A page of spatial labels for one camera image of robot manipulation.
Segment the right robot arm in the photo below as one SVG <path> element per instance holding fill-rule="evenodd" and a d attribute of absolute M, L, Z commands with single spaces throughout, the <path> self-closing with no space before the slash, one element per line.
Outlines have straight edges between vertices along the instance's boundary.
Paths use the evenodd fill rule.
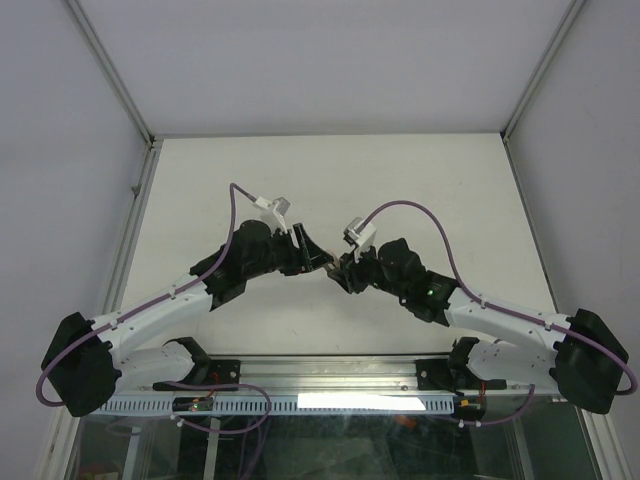
<path fill-rule="evenodd" d="M 346 253 L 328 275 L 349 294 L 372 287 L 424 322 L 471 331 L 447 363 L 459 387 L 477 380 L 531 384 L 596 414 L 608 413 L 618 394 L 629 355 L 589 310 L 545 313 L 467 293 L 459 281 L 426 269 L 405 239 Z"/>

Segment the pink stapler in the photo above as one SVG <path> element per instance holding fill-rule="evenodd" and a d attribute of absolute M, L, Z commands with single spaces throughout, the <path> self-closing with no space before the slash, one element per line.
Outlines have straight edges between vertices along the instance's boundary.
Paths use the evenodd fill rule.
<path fill-rule="evenodd" d="M 329 273 L 339 268 L 340 261 L 339 257 L 332 251 L 329 251 L 327 253 L 327 256 L 330 258 L 330 260 L 323 266 L 323 268 L 327 273 Z"/>

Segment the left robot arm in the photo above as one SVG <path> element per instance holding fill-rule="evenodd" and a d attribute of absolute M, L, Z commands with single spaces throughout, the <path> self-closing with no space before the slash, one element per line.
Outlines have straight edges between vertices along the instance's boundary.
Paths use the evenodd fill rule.
<path fill-rule="evenodd" d="M 307 274 L 331 260 L 302 224 L 273 231 L 261 221 L 245 221 L 216 253 L 155 296 L 92 319 L 79 312 L 65 317 L 41 363 L 36 396 L 46 404 L 43 386 L 49 383 L 59 396 L 54 406 L 84 417 L 114 394 L 138 387 L 172 382 L 201 387 L 209 377 L 209 357 L 193 338 L 154 348 L 145 342 L 229 303 L 254 278 Z"/>

